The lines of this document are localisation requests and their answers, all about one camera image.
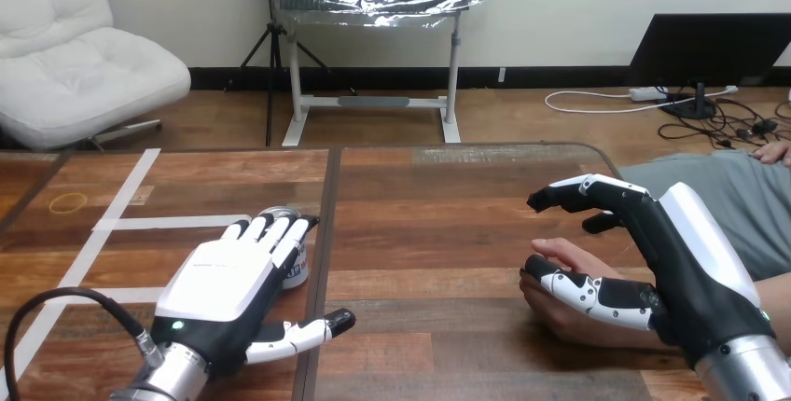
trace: tripod stand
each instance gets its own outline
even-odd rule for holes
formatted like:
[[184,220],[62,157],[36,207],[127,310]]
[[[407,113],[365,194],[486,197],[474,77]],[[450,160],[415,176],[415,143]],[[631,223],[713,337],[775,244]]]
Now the tripod stand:
[[[256,46],[253,47],[253,50],[247,55],[247,58],[244,60],[244,62],[242,62],[242,65],[239,66],[240,72],[243,72],[244,69],[247,68],[247,64],[250,62],[250,60],[253,59],[253,55],[256,54],[258,49],[267,39],[267,36],[270,36],[270,73],[269,86],[267,88],[267,146],[271,144],[272,94],[275,91],[275,84],[277,82],[275,79],[275,74],[277,74],[277,76],[282,76],[284,73],[283,65],[281,64],[280,60],[280,35],[288,35],[288,31],[285,30],[283,25],[280,24],[275,17],[272,0],[269,0],[269,5],[270,22],[267,23],[267,31],[265,31],[261,38],[258,39]],[[316,57],[315,54],[313,54],[309,49],[305,48],[305,46],[299,42],[297,42],[297,46],[299,49],[304,51],[308,57],[316,62],[324,73],[329,74],[329,67],[327,67],[326,64]],[[232,87],[233,79],[229,79],[228,84],[226,84],[225,91],[232,90]]]

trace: white cushion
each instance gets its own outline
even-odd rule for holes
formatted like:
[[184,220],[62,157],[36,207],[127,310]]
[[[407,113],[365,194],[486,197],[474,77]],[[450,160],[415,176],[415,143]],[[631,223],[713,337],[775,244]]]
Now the white cushion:
[[113,25],[107,0],[0,0],[0,58],[14,58]]
[[189,91],[189,71],[137,35],[100,28],[0,59],[0,126],[33,149],[68,145]]

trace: computer monitor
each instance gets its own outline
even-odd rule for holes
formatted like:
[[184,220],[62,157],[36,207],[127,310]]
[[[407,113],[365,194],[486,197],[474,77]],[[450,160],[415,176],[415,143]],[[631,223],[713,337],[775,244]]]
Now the computer monitor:
[[791,14],[656,14],[631,60],[629,85],[690,86],[694,101],[662,110],[710,118],[715,109],[706,86],[759,83],[789,43]]

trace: monitor stand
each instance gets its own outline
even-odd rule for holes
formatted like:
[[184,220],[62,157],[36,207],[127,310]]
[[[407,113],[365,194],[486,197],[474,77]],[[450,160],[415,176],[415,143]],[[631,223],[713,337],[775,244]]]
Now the monitor stand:
[[[682,93],[680,95],[668,95],[667,102],[682,101],[692,98],[693,95]],[[670,115],[688,119],[708,119],[715,115],[715,102],[706,98],[706,85],[702,82],[697,83],[694,100],[687,103],[665,105],[661,109]]]

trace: white wall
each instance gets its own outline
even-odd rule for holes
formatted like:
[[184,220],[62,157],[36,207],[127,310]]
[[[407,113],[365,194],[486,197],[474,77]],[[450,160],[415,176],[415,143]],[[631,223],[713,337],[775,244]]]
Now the white wall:
[[[118,28],[159,42],[189,66],[239,65],[267,22],[265,0],[110,5]],[[626,65],[654,13],[770,11],[791,12],[791,0],[492,0],[463,16],[460,60],[462,66]],[[450,51],[447,23],[432,30],[307,26],[299,37],[330,66],[443,66]],[[253,64],[268,61],[267,50],[262,53]],[[778,65],[791,65],[791,49]]]

